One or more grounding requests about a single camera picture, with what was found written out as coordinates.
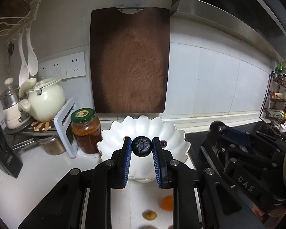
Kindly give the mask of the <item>person right hand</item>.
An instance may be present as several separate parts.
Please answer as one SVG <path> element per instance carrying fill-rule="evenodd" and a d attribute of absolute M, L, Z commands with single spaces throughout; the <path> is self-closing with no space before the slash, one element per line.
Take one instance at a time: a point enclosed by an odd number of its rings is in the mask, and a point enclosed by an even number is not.
<path fill-rule="evenodd" d="M 252 207 L 252 212 L 256 215 L 256 217 L 262 221 L 264 215 L 266 214 L 264 211 L 262 211 L 256 204 Z M 279 207 L 278 209 L 274 210 L 273 212 L 268 213 L 270 217 L 278 218 L 282 217 L 286 214 L 286 208 L 285 207 Z"/>

